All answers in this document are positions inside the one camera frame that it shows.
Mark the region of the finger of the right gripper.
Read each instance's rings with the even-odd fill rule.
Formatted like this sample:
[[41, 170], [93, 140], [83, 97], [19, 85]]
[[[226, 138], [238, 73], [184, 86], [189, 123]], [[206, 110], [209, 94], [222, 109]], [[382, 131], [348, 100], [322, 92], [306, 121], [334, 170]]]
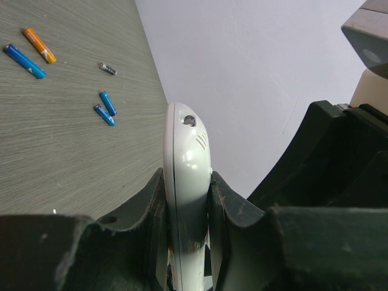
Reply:
[[309, 105], [270, 173], [248, 200], [279, 206], [387, 207], [387, 115], [368, 104]]

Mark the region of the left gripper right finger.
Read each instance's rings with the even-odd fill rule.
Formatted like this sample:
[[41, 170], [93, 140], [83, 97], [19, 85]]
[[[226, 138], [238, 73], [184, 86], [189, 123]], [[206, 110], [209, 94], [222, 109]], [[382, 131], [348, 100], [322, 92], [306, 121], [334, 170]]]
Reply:
[[263, 211], [218, 173], [209, 188], [215, 290], [386, 290], [387, 210]]

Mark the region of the white remote control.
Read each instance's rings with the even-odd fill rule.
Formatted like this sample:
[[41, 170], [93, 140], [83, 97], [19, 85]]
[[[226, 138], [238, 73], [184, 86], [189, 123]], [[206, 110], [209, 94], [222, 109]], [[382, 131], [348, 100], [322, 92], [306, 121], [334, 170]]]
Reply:
[[167, 107], [163, 174], [173, 287], [204, 290], [207, 193], [212, 176], [210, 144], [201, 118], [179, 102]]

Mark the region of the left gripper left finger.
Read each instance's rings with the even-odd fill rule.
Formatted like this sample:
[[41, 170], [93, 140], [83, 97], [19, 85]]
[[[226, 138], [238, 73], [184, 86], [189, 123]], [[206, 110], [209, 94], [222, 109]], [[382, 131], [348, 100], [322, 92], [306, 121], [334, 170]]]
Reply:
[[2, 290], [165, 290], [163, 172], [99, 219], [1, 216]]

